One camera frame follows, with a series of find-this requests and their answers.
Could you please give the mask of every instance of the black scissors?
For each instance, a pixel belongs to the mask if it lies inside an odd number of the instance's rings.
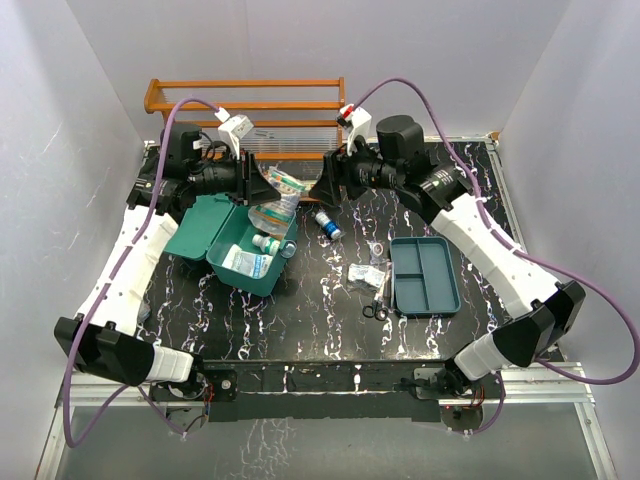
[[[389,269],[385,274],[384,282],[376,292],[376,296],[373,297],[371,305],[365,305],[362,307],[362,315],[366,318],[375,318],[379,322],[386,322],[389,318],[389,309],[384,306],[384,297],[388,291],[387,283],[389,281]]]
[[[366,318],[375,318],[379,322],[385,322],[389,316],[389,309],[385,307],[380,300],[374,298],[371,305],[362,307],[362,315]]]

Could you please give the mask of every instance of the teal toolbox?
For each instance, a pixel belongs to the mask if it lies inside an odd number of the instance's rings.
[[[248,277],[222,266],[234,243],[244,251],[262,255],[251,242],[256,233],[266,235],[249,220],[249,207],[234,205],[225,195],[201,195],[185,213],[178,231],[164,251],[192,261],[206,259],[222,283],[267,297],[287,262],[280,252],[273,257],[262,278]],[[284,240],[295,241],[297,235],[298,224],[294,217]]]

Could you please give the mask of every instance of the orange wooden shelf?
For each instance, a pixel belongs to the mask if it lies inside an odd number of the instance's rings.
[[[335,120],[326,120],[327,111],[335,111],[336,117],[339,110],[345,105],[345,83],[344,78],[337,79],[301,79],[301,80],[202,80],[202,81],[171,81],[165,82],[152,79],[149,82],[147,93],[144,97],[144,108],[147,113],[160,112],[166,123],[169,113],[175,106],[175,102],[167,101],[167,92],[172,89],[228,89],[228,88],[300,88],[300,87],[325,87],[337,90],[336,101],[296,101],[296,102],[225,102],[218,101],[217,105],[227,110],[236,111],[260,111],[260,112],[282,112],[282,111],[317,111],[322,112],[325,118],[306,118],[297,120],[295,118],[282,120],[258,120],[253,122],[257,128],[276,128],[279,135],[286,139],[286,129],[288,128],[330,128],[335,130],[336,146],[342,144],[342,129]],[[181,112],[180,122],[195,123],[202,128],[217,128],[220,122],[215,120],[189,119],[189,112],[204,112],[209,110],[205,105],[199,103],[187,103]],[[321,161],[324,152],[296,152],[285,151],[279,153],[261,152],[260,147],[254,147],[252,151],[259,161]]]

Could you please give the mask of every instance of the table surface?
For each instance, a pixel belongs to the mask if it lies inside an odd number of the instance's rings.
[[[454,146],[477,168],[487,210],[510,232],[487,144]],[[441,143],[427,143],[427,148],[449,161]],[[298,208],[298,251],[266,298],[222,284],[206,263],[193,268],[164,254],[146,293],[153,315],[139,328],[139,338],[206,360],[437,360],[505,322],[507,314],[493,288],[453,244],[462,304],[458,313],[417,319],[393,312],[386,322],[363,317],[362,307],[371,298],[345,288],[349,264],[369,263],[368,242],[388,249],[395,237],[435,232],[389,191],[370,191],[328,210],[346,232],[336,242],[328,241],[314,221],[318,209]]]

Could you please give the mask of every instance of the toolbox lid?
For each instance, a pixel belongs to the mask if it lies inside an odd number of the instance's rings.
[[[224,194],[200,195],[164,251],[189,260],[202,260],[235,205]]]

